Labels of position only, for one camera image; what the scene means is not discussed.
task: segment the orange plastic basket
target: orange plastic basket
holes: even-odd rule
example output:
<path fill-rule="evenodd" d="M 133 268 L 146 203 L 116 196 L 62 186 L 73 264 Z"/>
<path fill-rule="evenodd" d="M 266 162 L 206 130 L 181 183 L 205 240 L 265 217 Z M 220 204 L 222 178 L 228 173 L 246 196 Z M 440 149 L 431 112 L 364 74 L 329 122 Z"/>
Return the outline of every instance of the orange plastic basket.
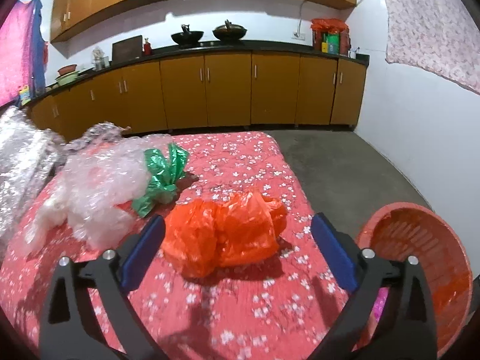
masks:
<path fill-rule="evenodd" d="M 470 262 L 452 228 L 425 207 L 393 203 L 370 218 L 357 244 L 385 259 L 418 257 L 433 297 L 438 356 L 444 354 L 465 324 L 472 297 Z"/>

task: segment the concrete floor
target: concrete floor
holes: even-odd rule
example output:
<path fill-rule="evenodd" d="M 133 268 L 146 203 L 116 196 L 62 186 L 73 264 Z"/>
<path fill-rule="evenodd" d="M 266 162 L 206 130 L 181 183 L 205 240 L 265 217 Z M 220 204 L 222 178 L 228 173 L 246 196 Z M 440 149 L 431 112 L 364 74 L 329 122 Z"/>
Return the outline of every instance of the concrete floor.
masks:
<path fill-rule="evenodd" d="M 405 177 L 350 131 L 266 131 L 278 142 L 314 211 L 353 237 L 383 205 L 429 207 Z"/>

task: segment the metal screw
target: metal screw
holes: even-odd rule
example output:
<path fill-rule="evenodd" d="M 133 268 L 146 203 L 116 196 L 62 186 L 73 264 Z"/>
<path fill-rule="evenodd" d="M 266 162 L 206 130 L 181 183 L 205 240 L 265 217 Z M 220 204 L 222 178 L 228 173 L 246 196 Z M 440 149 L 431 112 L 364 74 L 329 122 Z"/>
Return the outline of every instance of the metal screw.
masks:
<path fill-rule="evenodd" d="M 372 249 L 364 249 L 362 250 L 361 254 L 366 259 L 372 259 L 375 257 L 375 252 Z"/>
<path fill-rule="evenodd" d="M 419 260 L 417 257 L 415 256 L 409 256 L 409 258 L 407 259 L 409 261 L 409 263 L 413 266 L 416 266 L 418 263 L 419 263 Z"/>
<path fill-rule="evenodd" d="M 105 259 L 105 260 L 111 260 L 115 257 L 115 251 L 112 250 L 112 249 L 109 249 L 109 250 L 105 250 L 102 254 L 102 257 Z"/>
<path fill-rule="evenodd" d="M 58 264 L 60 266 L 67 266 L 70 262 L 70 259 L 68 257 L 62 257 L 59 261 Z"/>

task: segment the black countertop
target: black countertop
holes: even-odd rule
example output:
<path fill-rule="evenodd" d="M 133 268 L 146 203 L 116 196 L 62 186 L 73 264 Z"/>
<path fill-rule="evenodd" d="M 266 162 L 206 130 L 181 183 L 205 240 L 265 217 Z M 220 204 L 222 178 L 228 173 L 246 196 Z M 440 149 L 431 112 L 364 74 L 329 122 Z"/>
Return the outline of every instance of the black countertop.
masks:
<path fill-rule="evenodd" d="M 351 59 L 344 55 L 335 55 L 327 54 L 314 50 L 313 47 L 307 46 L 305 44 L 296 44 L 296 43 L 285 43 L 285 42 L 270 42 L 269 40 L 239 40 L 234 43 L 224 43 L 219 40 L 212 42 L 200 42 L 196 46 L 167 46 L 161 47 L 158 49 L 152 50 L 152 55 L 144 56 L 142 58 L 133 59 L 130 61 L 125 61 L 117 64 L 112 64 L 109 67 L 106 67 L 99 71 L 89 70 L 86 74 L 79 76 L 74 82 L 71 82 L 66 85 L 62 85 L 58 88 L 52 89 L 49 92 L 45 92 L 42 95 L 34 97 L 27 105 L 32 105 L 37 101 L 42 100 L 43 98 L 56 95 L 66 89 L 69 89 L 76 84 L 79 84 L 83 81 L 89 80 L 99 74 L 112 71 L 114 69 L 124 68 L 125 66 L 138 64 L 141 62 L 162 59 L 172 56 L 183 56 L 191 54 L 204 54 L 204 53 L 213 53 L 218 51 L 277 51 L 277 52 L 288 52 L 288 53 L 299 53 L 299 54 L 309 54 L 314 56 L 321 56 L 329 59 L 346 59 L 348 61 L 356 62 L 364 66 L 368 66 L 370 56 L 365 54 L 357 54 L 357 59 Z"/>

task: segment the orange plastic bag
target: orange plastic bag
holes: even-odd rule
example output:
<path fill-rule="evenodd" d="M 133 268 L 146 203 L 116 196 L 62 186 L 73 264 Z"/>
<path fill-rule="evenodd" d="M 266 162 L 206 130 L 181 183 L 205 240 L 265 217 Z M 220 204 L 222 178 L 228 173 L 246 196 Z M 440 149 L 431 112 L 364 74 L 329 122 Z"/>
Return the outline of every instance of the orange plastic bag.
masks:
<path fill-rule="evenodd" d="M 310 28 L 319 32 L 337 34 L 344 30 L 348 30 L 349 26 L 340 19 L 312 19 Z"/>
<path fill-rule="evenodd" d="M 217 266 L 217 209 L 214 202 L 195 199 L 177 204 L 165 218 L 162 250 L 173 268 L 186 278 L 203 278 Z"/>
<path fill-rule="evenodd" d="M 217 204 L 196 199 L 166 217 L 165 258 L 188 278 L 202 278 L 217 266 L 257 263 L 278 250 L 287 209 L 260 192 L 241 192 Z"/>

